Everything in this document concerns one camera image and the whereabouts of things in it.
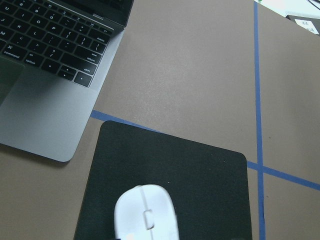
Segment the black mouse pad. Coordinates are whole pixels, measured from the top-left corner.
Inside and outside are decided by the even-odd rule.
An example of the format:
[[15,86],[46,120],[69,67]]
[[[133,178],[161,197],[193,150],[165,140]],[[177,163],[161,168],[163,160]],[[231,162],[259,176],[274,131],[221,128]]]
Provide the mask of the black mouse pad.
[[169,193],[182,240],[252,238],[243,154],[106,121],[100,128],[75,239],[114,239],[116,201],[127,190],[147,184]]

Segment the white computer mouse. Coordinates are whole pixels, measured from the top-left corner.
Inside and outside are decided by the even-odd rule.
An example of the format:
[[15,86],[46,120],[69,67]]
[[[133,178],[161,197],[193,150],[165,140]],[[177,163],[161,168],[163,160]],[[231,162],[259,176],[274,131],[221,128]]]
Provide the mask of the white computer mouse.
[[156,184],[127,190],[114,207],[114,232],[118,240],[178,240],[178,221],[169,193]]

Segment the grey laptop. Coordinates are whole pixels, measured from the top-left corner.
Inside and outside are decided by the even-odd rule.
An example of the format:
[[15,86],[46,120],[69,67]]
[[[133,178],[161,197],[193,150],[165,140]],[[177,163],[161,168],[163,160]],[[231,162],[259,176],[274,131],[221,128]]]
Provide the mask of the grey laptop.
[[132,6],[131,0],[1,1],[1,144],[72,159]]

